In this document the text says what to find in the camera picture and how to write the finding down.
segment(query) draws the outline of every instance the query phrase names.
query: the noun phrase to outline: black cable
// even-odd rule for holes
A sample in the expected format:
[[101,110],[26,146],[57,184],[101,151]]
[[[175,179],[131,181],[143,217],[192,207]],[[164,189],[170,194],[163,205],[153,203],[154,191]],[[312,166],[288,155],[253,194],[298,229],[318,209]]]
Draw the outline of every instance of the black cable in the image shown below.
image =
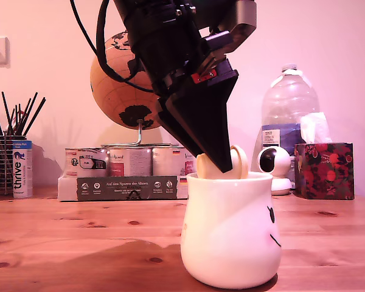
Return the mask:
[[105,53],[105,39],[104,39],[104,27],[106,20],[107,7],[110,0],[103,0],[102,5],[100,6],[99,17],[97,18],[97,28],[96,28],[96,51],[97,51],[97,60],[99,61],[100,67],[103,69],[104,73],[111,77],[113,80],[118,82],[125,82],[132,87],[139,89],[145,92],[154,92],[152,89],[147,89],[135,85],[128,81],[128,79],[124,79],[118,73],[116,73],[111,67],[107,64],[107,58]]
[[89,38],[89,35],[86,33],[85,27],[83,26],[83,24],[81,22],[81,19],[80,19],[80,16],[78,15],[77,9],[75,8],[74,0],[71,0],[71,6],[72,6],[72,9],[73,9],[73,13],[74,13],[74,16],[75,16],[75,20],[77,20],[78,26],[81,28],[81,31],[83,32],[83,34],[84,34],[84,36],[85,36],[88,44],[91,46],[91,48],[93,50],[93,52],[95,53],[95,55],[97,55],[96,48],[92,44],[92,41]]
[[[83,24],[81,22],[80,16],[78,15],[76,6],[74,4],[74,0],[70,0],[70,2],[71,2],[71,6],[72,6],[72,9],[73,9],[74,16],[75,16],[75,18],[77,20],[77,24],[78,24],[78,26],[80,26],[81,31],[83,32],[83,34],[84,34],[84,36],[85,36],[88,44],[92,48],[93,52],[96,54],[97,60],[99,61],[99,65],[102,68],[102,70],[104,71],[104,73],[107,74],[113,80],[118,81],[118,82],[125,82],[126,84],[128,84],[128,85],[130,85],[130,86],[132,86],[132,87],[134,87],[134,88],[136,88],[138,90],[145,91],[145,92],[150,92],[150,93],[154,92],[152,89],[147,89],[147,88],[140,87],[140,86],[135,85],[134,83],[132,83],[132,82],[129,81],[129,80],[131,80],[138,73],[138,70],[139,70],[139,62],[140,62],[140,60],[139,60],[139,58],[137,56],[135,56],[135,59],[134,59],[136,61],[136,65],[135,65],[134,71],[127,78],[123,78],[122,76],[120,76],[118,73],[116,73],[107,64],[106,54],[105,54],[104,27],[105,27],[105,19],[106,19],[106,8],[108,6],[108,2],[109,1],[107,1],[106,3],[104,1],[102,2],[102,6],[100,7],[100,12],[99,12],[99,17],[97,19],[96,46],[97,47],[100,47],[100,46],[97,45],[98,38],[101,38],[101,40],[103,41],[103,44],[101,45],[101,48],[99,49],[99,54],[98,54],[97,49],[93,45],[91,39],[89,38],[89,35],[87,34],[87,32],[86,32],[86,30],[85,30],[85,28],[84,28],[84,26],[83,26]],[[99,22],[100,22],[100,25],[102,27],[102,32],[99,32],[101,30],[99,28]]]

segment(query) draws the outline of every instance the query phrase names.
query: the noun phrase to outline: smiley face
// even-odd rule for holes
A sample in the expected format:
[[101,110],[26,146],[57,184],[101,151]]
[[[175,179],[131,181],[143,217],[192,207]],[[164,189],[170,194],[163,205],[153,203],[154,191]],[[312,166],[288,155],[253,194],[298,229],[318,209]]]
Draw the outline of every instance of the smiley face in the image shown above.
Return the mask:
[[[269,210],[269,214],[270,214],[270,219],[272,220],[272,223],[274,224],[274,211],[273,211],[273,208],[272,207],[268,207],[268,210]],[[274,242],[277,243],[278,246],[281,247],[281,244],[274,238],[273,235],[270,235],[270,237],[274,240]]]

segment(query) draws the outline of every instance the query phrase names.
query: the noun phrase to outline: globe stand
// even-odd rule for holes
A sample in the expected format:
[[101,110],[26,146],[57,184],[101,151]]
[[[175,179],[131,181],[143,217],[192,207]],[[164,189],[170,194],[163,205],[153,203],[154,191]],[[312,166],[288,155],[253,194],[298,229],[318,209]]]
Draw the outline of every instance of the globe stand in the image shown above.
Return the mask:
[[135,147],[135,146],[172,146],[172,143],[164,143],[164,144],[141,144],[142,142],[142,124],[144,120],[138,120],[138,140],[136,142],[130,143],[115,143],[115,144],[102,144],[102,147]]

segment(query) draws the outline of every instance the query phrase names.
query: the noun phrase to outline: metal mesh pen holder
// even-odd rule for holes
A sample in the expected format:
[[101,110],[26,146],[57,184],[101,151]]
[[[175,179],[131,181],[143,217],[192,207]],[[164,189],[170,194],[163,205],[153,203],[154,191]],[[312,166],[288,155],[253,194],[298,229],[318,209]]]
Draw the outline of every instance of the metal mesh pen holder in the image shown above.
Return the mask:
[[0,136],[0,193],[13,193],[13,152],[12,141],[26,140],[25,136],[8,136],[4,131]]

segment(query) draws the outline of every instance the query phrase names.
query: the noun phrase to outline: plastic water bottle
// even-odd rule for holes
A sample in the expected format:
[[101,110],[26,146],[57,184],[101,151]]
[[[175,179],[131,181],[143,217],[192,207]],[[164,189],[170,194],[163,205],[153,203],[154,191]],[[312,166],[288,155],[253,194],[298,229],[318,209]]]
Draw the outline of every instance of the plastic water bottle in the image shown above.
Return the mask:
[[296,64],[286,64],[272,82],[262,103],[262,148],[280,146],[291,155],[288,178],[294,188],[294,145],[304,143],[300,119],[319,112],[315,90]]

